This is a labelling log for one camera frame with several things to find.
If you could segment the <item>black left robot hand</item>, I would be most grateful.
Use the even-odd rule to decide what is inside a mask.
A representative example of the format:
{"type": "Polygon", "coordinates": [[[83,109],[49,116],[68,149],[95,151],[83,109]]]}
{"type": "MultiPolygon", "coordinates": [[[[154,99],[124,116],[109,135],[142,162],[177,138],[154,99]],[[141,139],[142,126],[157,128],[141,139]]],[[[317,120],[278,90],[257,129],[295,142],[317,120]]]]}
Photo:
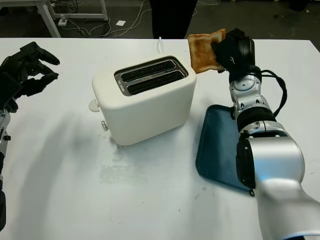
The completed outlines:
{"type": "Polygon", "coordinates": [[[15,113],[16,99],[41,93],[59,76],[42,62],[59,65],[60,60],[32,41],[0,65],[0,109],[15,113]]]}

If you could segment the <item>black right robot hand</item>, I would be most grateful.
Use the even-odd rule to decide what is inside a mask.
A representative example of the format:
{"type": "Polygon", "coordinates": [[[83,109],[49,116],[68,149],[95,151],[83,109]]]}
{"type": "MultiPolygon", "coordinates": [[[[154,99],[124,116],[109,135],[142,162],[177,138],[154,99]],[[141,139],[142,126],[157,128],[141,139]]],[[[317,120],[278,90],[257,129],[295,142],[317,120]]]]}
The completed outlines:
{"type": "Polygon", "coordinates": [[[220,43],[212,43],[216,61],[229,72],[229,83],[245,76],[262,79],[261,69],[255,63],[255,43],[244,31],[229,31],[220,43]]]}

